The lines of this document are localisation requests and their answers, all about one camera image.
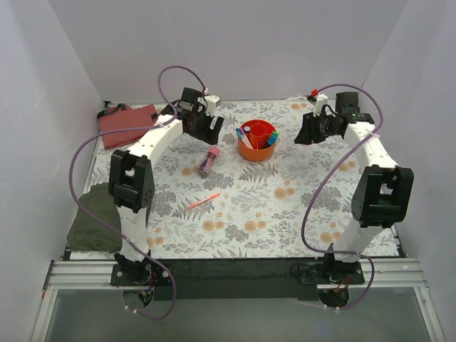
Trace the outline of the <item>orange pen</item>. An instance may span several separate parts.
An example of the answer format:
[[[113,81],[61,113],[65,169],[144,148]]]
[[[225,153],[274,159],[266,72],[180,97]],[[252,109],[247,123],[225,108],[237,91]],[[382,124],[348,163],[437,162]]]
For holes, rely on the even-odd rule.
[[[217,198],[218,196],[220,196],[220,195],[221,195],[221,192],[218,192],[218,193],[215,193],[215,194],[213,194],[213,195],[210,195],[209,197],[207,197],[207,198],[205,198],[205,199],[201,199],[200,201],[197,201],[197,202],[195,202],[195,203],[192,203],[191,205],[189,205],[189,206],[187,207],[187,209],[193,209],[193,208],[198,207],[198,206],[200,206],[200,205],[202,205],[202,204],[204,204],[204,203],[210,202],[210,201],[216,199],[216,198]]]

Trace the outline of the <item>orange round organizer container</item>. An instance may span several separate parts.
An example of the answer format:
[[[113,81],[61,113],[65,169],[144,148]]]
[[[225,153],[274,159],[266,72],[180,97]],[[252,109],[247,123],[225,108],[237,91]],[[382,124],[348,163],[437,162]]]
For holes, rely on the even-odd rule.
[[[248,161],[261,162],[269,159],[278,143],[278,138],[273,146],[264,148],[267,140],[274,131],[277,129],[268,121],[253,119],[248,120],[241,124],[239,127],[243,129],[245,125],[250,127],[250,134],[247,135],[250,143],[252,144],[253,150],[249,149],[238,137],[238,151],[242,157]]]

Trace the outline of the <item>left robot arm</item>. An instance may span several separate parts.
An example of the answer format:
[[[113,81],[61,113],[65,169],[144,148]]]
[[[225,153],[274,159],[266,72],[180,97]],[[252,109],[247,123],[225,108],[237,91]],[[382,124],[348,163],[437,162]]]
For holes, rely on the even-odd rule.
[[[111,155],[108,192],[118,209],[125,237],[120,255],[132,261],[127,276],[134,284],[146,284],[152,275],[150,265],[143,262],[150,251],[146,230],[155,193],[152,167],[167,147],[185,133],[216,145],[224,122],[214,115],[220,103],[217,95],[184,88],[181,98],[158,115],[156,129],[147,131],[127,150],[116,150]]]

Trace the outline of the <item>blue black highlighter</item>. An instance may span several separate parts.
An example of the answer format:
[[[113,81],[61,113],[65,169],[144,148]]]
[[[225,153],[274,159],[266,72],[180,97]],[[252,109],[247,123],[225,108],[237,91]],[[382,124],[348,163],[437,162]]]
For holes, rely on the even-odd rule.
[[[277,135],[271,135],[269,139],[267,140],[266,144],[264,145],[264,148],[269,148],[274,145],[276,142],[278,136]]]

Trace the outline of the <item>pink capped pen tube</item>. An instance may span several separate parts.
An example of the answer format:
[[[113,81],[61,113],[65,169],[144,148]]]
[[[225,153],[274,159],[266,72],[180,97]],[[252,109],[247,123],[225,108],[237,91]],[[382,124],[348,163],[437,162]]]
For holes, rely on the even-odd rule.
[[[219,156],[219,148],[211,147],[208,149],[207,154],[205,155],[203,161],[200,163],[197,168],[197,172],[202,177],[207,177],[213,167],[215,159]]]

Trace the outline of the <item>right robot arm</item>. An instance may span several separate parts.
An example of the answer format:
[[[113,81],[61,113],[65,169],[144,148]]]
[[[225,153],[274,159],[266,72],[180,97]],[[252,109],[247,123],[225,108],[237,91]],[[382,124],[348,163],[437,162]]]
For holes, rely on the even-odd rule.
[[[341,237],[328,248],[325,255],[331,260],[322,266],[323,277],[338,283],[348,275],[346,263],[358,261],[375,236],[404,220],[414,173],[399,166],[388,154],[377,134],[378,125],[370,114],[361,112],[356,92],[338,93],[335,108],[317,90],[309,100],[314,105],[313,111],[303,116],[294,142],[313,145],[339,136],[351,148],[361,171],[351,200],[352,219]]]

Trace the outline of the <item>pink capped white marker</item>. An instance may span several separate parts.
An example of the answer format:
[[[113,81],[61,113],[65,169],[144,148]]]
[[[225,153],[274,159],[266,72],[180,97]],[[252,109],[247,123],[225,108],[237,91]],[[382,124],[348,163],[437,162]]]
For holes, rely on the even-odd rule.
[[[249,142],[248,137],[247,137],[246,133],[244,132],[244,130],[242,128],[240,128],[239,131],[240,131],[240,133],[242,135],[242,139],[244,141],[246,141],[246,143]]]

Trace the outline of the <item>blue capped white marker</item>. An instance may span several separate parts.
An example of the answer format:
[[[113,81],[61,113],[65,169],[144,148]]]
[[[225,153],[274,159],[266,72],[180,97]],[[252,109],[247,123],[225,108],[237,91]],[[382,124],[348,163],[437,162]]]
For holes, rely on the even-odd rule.
[[[240,140],[241,140],[249,149],[253,150],[253,147],[252,147],[252,144],[250,143],[250,141],[249,141],[249,142],[246,142],[246,141],[244,141],[244,140],[242,139],[242,135],[241,135],[241,133],[240,133],[240,131],[239,131],[239,128],[236,129],[236,132],[237,132],[238,138],[239,138],[239,139],[240,139]]]

